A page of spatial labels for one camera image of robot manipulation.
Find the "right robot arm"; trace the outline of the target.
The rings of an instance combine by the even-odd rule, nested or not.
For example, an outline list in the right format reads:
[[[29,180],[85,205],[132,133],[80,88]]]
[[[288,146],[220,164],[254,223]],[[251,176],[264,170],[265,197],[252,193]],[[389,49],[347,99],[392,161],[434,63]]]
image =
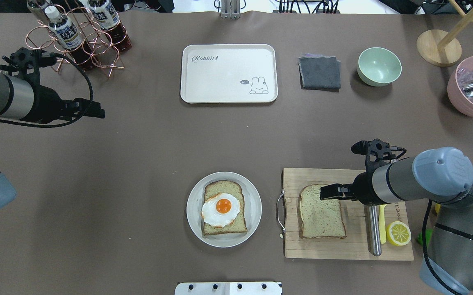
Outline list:
[[[379,139],[351,148],[366,171],[351,184],[321,188],[321,200],[358,200],[367,206],[428,199],[441,206],[429,242],[423,243],[421,280],[445,295],[473,291],[473,165],[445,146],[402,159],[406,149]]]

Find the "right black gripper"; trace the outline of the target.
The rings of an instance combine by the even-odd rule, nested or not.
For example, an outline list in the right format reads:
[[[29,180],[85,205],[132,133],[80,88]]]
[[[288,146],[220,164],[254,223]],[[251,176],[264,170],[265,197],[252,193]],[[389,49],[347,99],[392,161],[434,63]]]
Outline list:
[[[323,186],[320,188],[320,200],[358,200],[365,206],[382,205],[384,201],[375,193],[371,176],[368,172],[362,172],[353,184]]]

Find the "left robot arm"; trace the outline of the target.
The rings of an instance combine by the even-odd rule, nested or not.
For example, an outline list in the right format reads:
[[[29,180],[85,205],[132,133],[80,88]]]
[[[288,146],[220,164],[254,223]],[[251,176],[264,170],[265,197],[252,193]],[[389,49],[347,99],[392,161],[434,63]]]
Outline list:
[[[93,99],[93,89],[88,84],[87,99],[61,99],[59,94],[39,83],[38,75],[19,78],[0,73],[0,124],[40,129],[64,127],[83,116],[104,119],[105,111]],[[0,209],[17,196],[15,187],[0,171]]]

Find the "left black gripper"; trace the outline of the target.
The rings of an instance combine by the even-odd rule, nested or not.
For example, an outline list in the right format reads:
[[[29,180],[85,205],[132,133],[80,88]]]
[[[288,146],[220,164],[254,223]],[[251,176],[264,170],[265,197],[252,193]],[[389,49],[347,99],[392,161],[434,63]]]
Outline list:
[[[58,93],[46,86],[40,86],[36,91],[38,106],[36,107],[36,122],[51,123],[54,120],[74,120],[84,116],[104,119],[105,111],[98,102],[84,98],[63,100]]]

